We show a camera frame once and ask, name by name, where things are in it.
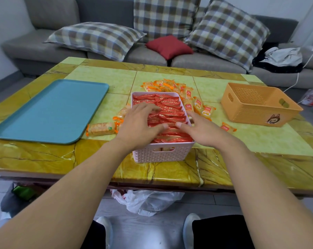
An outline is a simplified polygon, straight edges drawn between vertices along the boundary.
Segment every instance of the white sneaker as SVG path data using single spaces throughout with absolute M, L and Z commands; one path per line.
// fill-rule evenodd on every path
M 113 244 L 113 227 L 109 219 L 102 216 L 96 220 L 99 224 L 102 224 L 106 230 L 106 249 L 110 249 Z
M 185 219 L 183 226 L 183 241 L 185 249 L 193 249 L 192 222 L 195 220 L 200 220 L 200 217 L 195 213 L 189 214 Z

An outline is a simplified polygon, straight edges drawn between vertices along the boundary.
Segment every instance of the basket handle hole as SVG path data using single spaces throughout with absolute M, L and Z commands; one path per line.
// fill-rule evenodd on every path
M 228 98 L 229 98 L 229 100 L 230 100 L 231 102 L 234 101 L 234 98 L 231 96 L 231 94 L 228 94 Z
M 289 108 L 290 107 L 289 103 L 287 103 L 284 99 L 280 99 L 278 102 L 284 108 Z
M 155 148 L 152 151 L 153 152 L 167 152 L 167 151 L 174 151 L 175 147 L 171 147 L 171 148 Z

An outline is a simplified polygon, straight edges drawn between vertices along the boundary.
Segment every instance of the sofa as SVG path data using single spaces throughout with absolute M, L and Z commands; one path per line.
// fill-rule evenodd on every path
M 93 52 L 44 43 L 55 30 L 88 21 L 134 27 L 133 0 L 25 0 L 25 3 L 35 30 L 4 42 L 2 48 L 22 73 L 28 75 L 42 75 L 67 57 L 109 60 Z M 270 29 L 271 34 L 267 42 L 278 42 L 280 48 L 293 47 L 289 40 L 298 21 L 258 15 L 255 17 Z M 312 52 L 305 49 L 302 51 L 305 61 Z M 142 43 L 137 43 L 130 49 L 124 62 L 246 74 L 242 67 L 232 62 L 200 52 L 177 56 L 166 61 L 160 54 L 147 49 Z M 277 87 L 290 87 L 297 78 L 295 73 L 271 73 L 257 67 L 249 74 L 256 75 L 269 86 Z M 313 58 L 299 74 L 295 87 L 313 88 Z

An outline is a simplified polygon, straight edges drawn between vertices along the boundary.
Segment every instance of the coffee table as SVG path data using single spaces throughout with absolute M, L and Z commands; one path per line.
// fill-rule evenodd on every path
M 234 134 L 292 192 L 313 194 L 313 126 L 298 115 L 282 128 L 229 122 L 219 103 L 228 82 L 265 86 L 254 75 L 201 71 L 69 57 L 0 103 L 0 122 L 57 79 L 108 83 L 110 88 L 91 123 L 108 122 L 143 91 L 144 81 L 175 79 L 194 88 L 205 104 L 217 108 L 213 121 L 237 128 Z M 52 183 L 82 163 L 114 135 L 82 138 L 70 145 L 0 140 L 0 175 L 4 179 Z M 159 190 L 232 191 L 220 153 L 196 145 L 184 161 L 135 163 L 128 155 L 115 172 L 110 187 Z

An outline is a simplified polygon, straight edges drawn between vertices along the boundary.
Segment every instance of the orange plastic basket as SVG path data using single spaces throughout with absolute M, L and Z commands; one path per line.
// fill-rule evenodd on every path
M 281 127 L 303 109 L 279 88 L 228 83 L 221 104 L 230 121 Z

